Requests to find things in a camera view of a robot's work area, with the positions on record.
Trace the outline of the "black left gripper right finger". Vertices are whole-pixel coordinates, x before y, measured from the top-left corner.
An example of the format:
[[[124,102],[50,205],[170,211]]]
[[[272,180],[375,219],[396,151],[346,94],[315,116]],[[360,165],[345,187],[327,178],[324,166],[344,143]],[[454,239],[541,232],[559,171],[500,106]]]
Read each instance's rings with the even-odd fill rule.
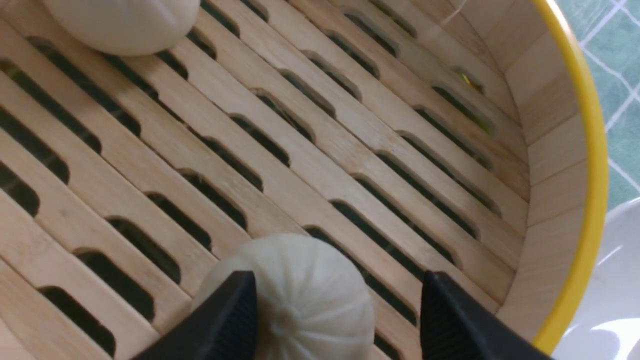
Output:
[[[421,296],[424,360],[550,360],[468,294],[446,272],[424,273]]]

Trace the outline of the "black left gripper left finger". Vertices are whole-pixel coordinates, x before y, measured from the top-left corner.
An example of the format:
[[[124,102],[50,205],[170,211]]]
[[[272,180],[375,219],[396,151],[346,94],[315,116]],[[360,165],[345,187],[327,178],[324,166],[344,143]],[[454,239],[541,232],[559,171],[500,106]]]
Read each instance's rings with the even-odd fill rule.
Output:
[[[253,360],[258,348],[256,278],[234,271],[194,312],[135,360]]]

